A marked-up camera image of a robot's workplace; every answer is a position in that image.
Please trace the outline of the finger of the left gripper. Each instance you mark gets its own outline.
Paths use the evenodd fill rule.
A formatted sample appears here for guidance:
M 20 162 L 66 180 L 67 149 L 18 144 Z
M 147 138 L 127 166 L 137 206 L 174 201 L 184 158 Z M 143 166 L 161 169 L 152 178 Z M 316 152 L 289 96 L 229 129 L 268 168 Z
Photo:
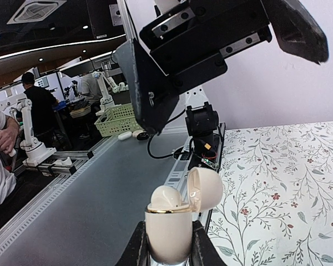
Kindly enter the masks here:
M 326 34 L 300 1 L 268 0 L 263 5 L 283 52 L 318 65 L 328 61 Z

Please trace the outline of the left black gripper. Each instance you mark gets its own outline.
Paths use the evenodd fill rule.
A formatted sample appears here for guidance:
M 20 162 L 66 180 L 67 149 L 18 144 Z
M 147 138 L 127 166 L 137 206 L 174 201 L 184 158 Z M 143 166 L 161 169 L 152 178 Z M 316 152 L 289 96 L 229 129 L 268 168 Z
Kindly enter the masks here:
M 115 51 L 136 122 L 159 135 L 178 93 L 224 74 L 226 58 L 270 42 L 269 24 L 262 1 L 184 1 L 147 24 L 139 36 L 153 59 L 136 39 Z

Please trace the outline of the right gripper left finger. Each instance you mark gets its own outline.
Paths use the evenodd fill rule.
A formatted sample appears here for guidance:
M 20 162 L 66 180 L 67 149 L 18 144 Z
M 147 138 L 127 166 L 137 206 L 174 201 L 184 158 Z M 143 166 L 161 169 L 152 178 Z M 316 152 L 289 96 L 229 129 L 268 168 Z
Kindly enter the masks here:
M 150 254 L 146 226 L 140 221 L 115 266 L 149 266 Z

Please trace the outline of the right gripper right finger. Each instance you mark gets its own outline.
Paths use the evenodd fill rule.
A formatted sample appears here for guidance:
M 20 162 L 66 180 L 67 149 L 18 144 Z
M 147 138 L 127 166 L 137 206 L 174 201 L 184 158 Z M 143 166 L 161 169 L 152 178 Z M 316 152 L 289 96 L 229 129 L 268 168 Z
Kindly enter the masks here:
M 200 221 L 193 222 L 193 235 L 190 254 L 190 265 L 222 266 L 225 265 L 218 255 L 210 238 Z

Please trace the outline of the white earbud charging case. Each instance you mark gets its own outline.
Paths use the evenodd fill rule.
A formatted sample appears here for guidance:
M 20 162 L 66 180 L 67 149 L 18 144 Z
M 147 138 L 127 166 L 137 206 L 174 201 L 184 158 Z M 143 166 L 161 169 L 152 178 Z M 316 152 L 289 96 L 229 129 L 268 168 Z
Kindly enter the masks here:
M 145 209 L 145 226 L 150 255 L 160 264 L 177 265 L 191 253 L 193 213 L 216 207 L 223 196 L 220 175 L 211 169 L 194 167 L 186 179 L 186 201 L 177 208 Z

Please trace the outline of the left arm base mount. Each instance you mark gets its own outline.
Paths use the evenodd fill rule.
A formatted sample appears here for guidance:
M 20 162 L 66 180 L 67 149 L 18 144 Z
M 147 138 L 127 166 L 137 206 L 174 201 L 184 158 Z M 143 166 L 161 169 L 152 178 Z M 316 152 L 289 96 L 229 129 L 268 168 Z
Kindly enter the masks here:
M 188 170 L 203 167 L 219 172 L 225 129 L 225 123 L 220 123 L 212 134 L 187 140 L 184 147 L 172 152 L 173 158 L 188 161 Z

